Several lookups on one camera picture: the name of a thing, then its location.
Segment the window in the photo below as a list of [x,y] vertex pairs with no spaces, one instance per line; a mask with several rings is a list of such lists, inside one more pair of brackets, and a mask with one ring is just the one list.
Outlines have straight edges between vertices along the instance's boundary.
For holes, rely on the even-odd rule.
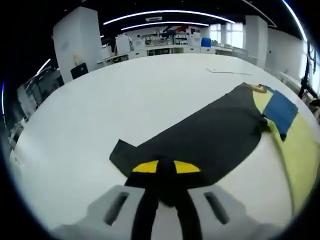
[[[315,47],[310,45],[310,55],[311,58],[314,58],[315,56]],[[303,41],[303,52],[301,56],[301,62],[300,62],[300,73],[299,77],[302,79],[305,76],[306,72],[306,65],[307,65],[307,52],[308,52],[308,44],[306,41]],[[309,79],[310,79],[310,84],[313,90],[317,93],[320,94],[320,55],[318,52],[316,52],[316,65],[315,65],[315,72],[314,72],[314,61],[311,60],[311,65],[309,69]]]
[[244,25],[242,23],[226,24],[226,43],[241,49],[244,47]]
[[221,43],[221,24],[210,25],[210,38]]

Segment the ceiling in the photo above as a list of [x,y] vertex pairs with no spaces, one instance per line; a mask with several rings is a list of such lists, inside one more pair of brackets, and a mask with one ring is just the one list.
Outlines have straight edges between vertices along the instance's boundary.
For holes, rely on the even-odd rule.
[[[293,8],[297,7],[297,1],[287,0],[287,2]],[[223,23],[220,20],[194,14],[162,13],[131,17],[103,25],[106,21],[132,13],[154,10],[189,10],[243,23],[245,23],[246,15],[259,15],[268,22],[270,27],[276,24],[276,27],[272,28],[301,39],[296,23],[281,0],[161,0],[156,3],[141,0],[131,0],[126,3],[124,1],[111,3],[107,0],[29,0],[22,1],[18,7],[13,1],[7,7],[8,13],[11,12],[10,17],[4,19],[5,22],[10,23],[5,26],[9,37],[4,47],[9,60],[7,81],[13,88],[32,77],[47,59],[51,58],[51,63],[57,64],[51,37],[52,29],[59,20],[79,6],[98,11],[100,33],[105,36],[117,34],[124,27],[146,23],[145,17],[162,16],[163,21]]]

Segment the blue container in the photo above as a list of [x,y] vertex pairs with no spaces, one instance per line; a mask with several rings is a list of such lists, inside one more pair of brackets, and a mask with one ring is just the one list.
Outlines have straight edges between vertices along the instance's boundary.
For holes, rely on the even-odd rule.
[[210,48],[211,47],[211,38],[203,37],[201,39],[201,47]]

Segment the yellow fabric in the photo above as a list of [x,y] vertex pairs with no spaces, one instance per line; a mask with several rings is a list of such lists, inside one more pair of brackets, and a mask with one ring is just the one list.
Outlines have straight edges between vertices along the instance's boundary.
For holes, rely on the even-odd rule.
[[[267,106],[271,92],[253,92],[256,107],[262,113]],[[309,195],[319,165],[319,146],[303,117],[298,113],[289,128],[285,141],[280,138],[276,124],[267,119],[273,139],[279,150],[291,188],[293,212],[300,209]]]
[[196,166],[182,162],[182,161],[174,161],[175,169],[177,174],[186,174],[186,173],[195,173],[200,172],[200,169]]
[[132,172],[155,173],[157,170],[157,164],[158,164],[158,160],[142,163],[136,166]]

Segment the white cabinet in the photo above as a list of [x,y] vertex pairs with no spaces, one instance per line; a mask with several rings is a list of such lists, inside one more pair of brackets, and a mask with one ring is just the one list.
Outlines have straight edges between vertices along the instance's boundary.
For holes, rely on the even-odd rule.
[[130,59],[137,59],[147,56],[147,50],[137,50],[137,51],[131,51],[128,53],[129,60]]
[[204,47],[200,49],[201,54],[216,54],[216,49],[214,47]]
[[184,54],[199,54],[200,53],[200,47],[196,46],[186,46],[183,48]]

